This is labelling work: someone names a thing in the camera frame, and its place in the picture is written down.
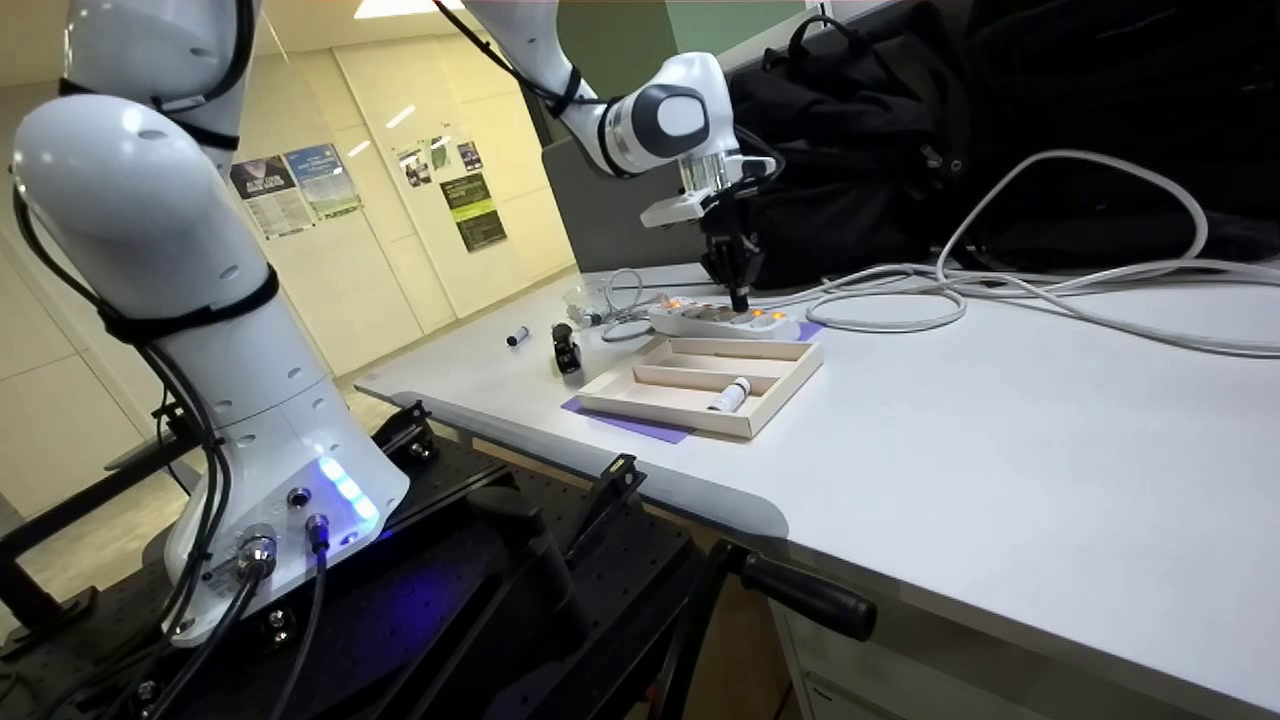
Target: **white cable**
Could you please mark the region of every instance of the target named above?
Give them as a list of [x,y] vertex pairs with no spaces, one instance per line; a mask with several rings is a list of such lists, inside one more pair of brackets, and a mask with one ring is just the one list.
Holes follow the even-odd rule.
[[606,325],[601,346],[632,346],[641,337],[654,337],[654,325]]
[[641,269],[618,269],[608,287],[636,294],[636,304],[648,304],[643,294],[720,294],[713,281],[643,281]]
[[612,310],[612,294],[622,294],[622,281],[612,281],[608,287],[606,287],[606,304],[608,304],[608,316],[622,316],[622,313],[632,313],[632,310],[641,310],[643,304],[643,277],[636,274],[636,269],[622,269],[622,274],[632,274],[636,277],[636,285],[632,285],[632,301],[626,304],[626,310]]
[[[967,230],[987,211],[987,203],[1014,184],[1022,179],[1033,164],[1044,162],[1080,162],[1080,164],[1106,164],[1113,174],[1128,174],[1137,179],[1149,179],[1154,190],[1165,190],[1194,222],[1194,245],[1176,255],[1176,261],[1149,261],[1149,264],[1125,264],[1125,269],[1106,269],[1106,274],[1083,274],[1083,277],[1044,277],[1044,274],[964,274],[951,269],[951,252],[962,249],[962,242],[967,237]],[[1212,355],[1241,355],[1241,360],[1280,360],[1280,346],[1241,346],[1241,342],[1212,342],[1212,337],[1188,337],[1188,334],[1165,334],[1154,325],[1134,325],[1134,322],[1113,322],[1100,313],[1083,313],[1076,304],[1070,304],[1064,295],[1087,295],[1087,294],[1115,294],[1115,287],[1134,287],[1134,285],[1149,285],[1149,281],[1216,281],[1216,285],[1267,285],[1280,287],[1280,269],[1260,269],[1260,264],[1230,264],[1230,261],[1200,261],[1210,245],[1210,215],[1200,207],[1200,200],[1179,190],[1176,179],[1128,164],[1121,155],[1106,155],[1106,152],[1080,152],[1080,150],[1048,150],[1038,152],[1027,162],[1022,162],[947,237],[945,252],[936,255],[936,264],[927,269],[927,281],[922,281],[922,264],[880,264],[880,269],[866,269],[842,281],[825,281],[821,301],[803,313],[811,325],[825,329],[846,329],[846,334],[878,334],[878,337],[904,337],[904,334],[933,334],[945,325],[958,325],[964,316],[964,301],[998,301],[1007,310],[1039,310],[1039,313],[1056,313],[1056,316],[1073,316],[1083,325],[1100,325],[1125,337],[1141,337],[1141,342],[1157,342],[1157,346],[1174,346],[1174,349],[1194,349],[1194,354],[1212,354]],[[829,310],[846,304],[846,301],[866,301],[866,295],[945,295],[951,304],[947,316],[933,316],[933,322],[913,322],[913,325],[866,325],[866,322],[842,322]]]

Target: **wooden tray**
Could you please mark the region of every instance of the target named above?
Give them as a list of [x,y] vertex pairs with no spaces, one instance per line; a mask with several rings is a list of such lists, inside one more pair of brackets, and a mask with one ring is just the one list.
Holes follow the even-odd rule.
[[[751,441],[821,365],[811,346],[680,337],[595,376],[577,400],[606,418]],[[734,380],[747,380],[747,400],[737,411],[717,411],[713,403]]]

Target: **robotic arm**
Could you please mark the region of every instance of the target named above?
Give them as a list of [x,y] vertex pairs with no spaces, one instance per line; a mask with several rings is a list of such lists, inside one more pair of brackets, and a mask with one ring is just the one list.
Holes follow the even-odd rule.
[[[435,8],[473,38],[444,0],[435,0]],[[700,222],[708,269],[730,287],[734,310],[747,313],[747,294],[763,255],[742,225],[737,192],[775,177],[775,162],[742,152],[717,56],[680,51],[643,89],[601,99],[561,49],[561,0],[470,0],[470,13],[506,49],[511,76],[543,95],[549,111],[561,117],[601,174],[636,177],[665,164],[680,169],[686,192],[643,207],[641,225],[660,230]]]
[[[275,301],[226,169],[259,0],[74,0],[65,95],[18,128],[18,215],[41,261],[138,346],[203,431],[210,476],[178,520],[163,627],[203,643],[240,609],[253,571],[264,609],[312,571],[374,544],[410,482],[344,411],[335,385]],[[555,0],[470,0],[515,72],[612,177],[680,164],[686,197],[641,222],[708,222],[734,192],[772,177],[737,152],[720,64],[673,56],[626,99],[595,99],[555,40]],[[68,277],[44,252],[60,245]],[[745,304],[751,269],[734,285]]]

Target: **ceiling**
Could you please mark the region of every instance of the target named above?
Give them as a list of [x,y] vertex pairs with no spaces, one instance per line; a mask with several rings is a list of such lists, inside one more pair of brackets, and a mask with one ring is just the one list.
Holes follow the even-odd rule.
[[[359,0],[264,0],[255,49],[315,51],[315,49],[386,45],[386,40],[452,32],[444,18],[399,18],[399,20],[356,25],[352,20],[356,3]],[[44,84],[60,76],[65,18],[68,18],[68,0],[6,0],[0,84]]]

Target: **white table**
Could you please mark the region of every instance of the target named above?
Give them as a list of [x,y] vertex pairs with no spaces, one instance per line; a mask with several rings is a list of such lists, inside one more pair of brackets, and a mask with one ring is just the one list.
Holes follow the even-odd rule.
[[[763,438],[673,443],[565,409],[549,329],[573,281],[359,388],[577,474],[636,452],[660,504],[1280,712],[1280,365],[976,304],[927,337],[821,334],[821,376]],[[1094,310],[1280,342],[1280,301],[1258,287]],[[579,346],[589,372],[636,354]]]

